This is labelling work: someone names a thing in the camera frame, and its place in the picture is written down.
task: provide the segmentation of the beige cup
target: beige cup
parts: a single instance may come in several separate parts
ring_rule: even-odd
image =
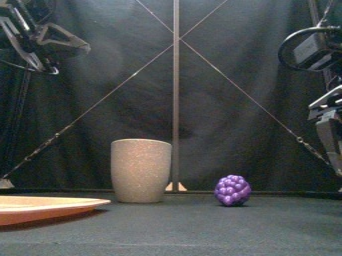
[[[162,201],[170,177],[172,144],[149,139],[124,139],[112,144],[112,179],[124,203]]]

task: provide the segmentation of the plate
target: plate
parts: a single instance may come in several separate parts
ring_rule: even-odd
[[[109,203],[98,198],[0,196],[0,226],[81,214]]]

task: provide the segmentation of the vertical pole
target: vertical pole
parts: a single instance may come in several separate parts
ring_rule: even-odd
[[[174,0],[173,192],[180,191],[180,0]]]

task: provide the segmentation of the black backdrop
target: black backdrop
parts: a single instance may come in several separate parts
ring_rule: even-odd
[[[222,176],[241,174],[260,191],[337,191],[335,173],[244,93],[324,151],[308,122],[308,105],[325,92],[323,74],[287,70],[277,59],[287,36],[312,26],[308,1],[181,0],[180,13],[181,182],[213,190]],[[112,142],[173,142],[174,3],[59,0],[53,22],[93,51],[66,60],[59,76],[31,76],[15,134],[25,72],[0,66],[2,173],[120,86],[11,176],[17,187],[110,189]],[[15,58],[11,51],[2,57]]]

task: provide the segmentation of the purple grapes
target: purple grapes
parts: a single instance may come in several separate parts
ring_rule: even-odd
[[[252,187],[242,176],[224,177],[216,187],[216,197],[226,206],[241,206],[250,199]]]

